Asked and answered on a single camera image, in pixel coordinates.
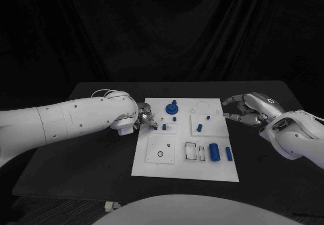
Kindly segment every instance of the black table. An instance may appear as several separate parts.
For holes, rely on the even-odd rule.
[[[80,83],[70,100],[99,89],[123,90],[138,102],[146,98],[221,98],[263,92],[287,111],[302,109],[286,83],[161,82]],[[238,112],[230,105],[225,112]],[[168,194],[208,195],[256,205],[277,213],[322,215],[324,171],[306,158],[286,159],[260,137],[260,128],[227,121],[240,183],[132,176],[139,132],[119,136],[106,129],[38,149],[22,174],[15,195],[133,202]]]

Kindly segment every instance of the gray round object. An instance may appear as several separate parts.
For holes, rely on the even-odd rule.
[[[94,225],[302,225],[241,202],[201,196],[163,195],[143,199],[107,214]]]
[[[208,102],[199,102],[198,103],[198,109],[201,109],[202,111],[210,110],[210,103]]]

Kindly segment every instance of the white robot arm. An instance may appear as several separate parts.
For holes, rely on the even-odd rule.
[[[91,134],[107,127],[120,135],[143,123],[158,127],[152,107],[130,94],[114,91],[106,97],[83,98],[54,105],[0,112],[0,167],[27,150]]]
[[[271,142],[280,154],[294,160],[306,156],[324,169],[324,125],[305,110],[286,112],[280,103],[261,93],[250,93],[228,98],[224,105],[238,102],[243,115],[224,116],[250,126],[269,125],[260,135]]]

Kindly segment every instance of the floor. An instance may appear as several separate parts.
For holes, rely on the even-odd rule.
[[[21,197],[12,209],[22,214],[19,221],[6,225],[91,225],[106,212],[106,202],[41,197]],[[305,225],[323,225],[324,217],[283,214]]]

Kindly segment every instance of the white platform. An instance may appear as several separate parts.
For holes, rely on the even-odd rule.
[[[168,114],[166,106],[178,101],[179,112]],[[231,147],[222,104],[218,98],[148,98],[159,130],[142,125],[133,164],[133,176],[221,180],[238,182],[234,161],[228,160]],[[186,159],[186,143],[197,143],[198,160]],[[211,160],[210,144],[220,146],[221,161]],[[205,148],[205,161],[201,160]]]

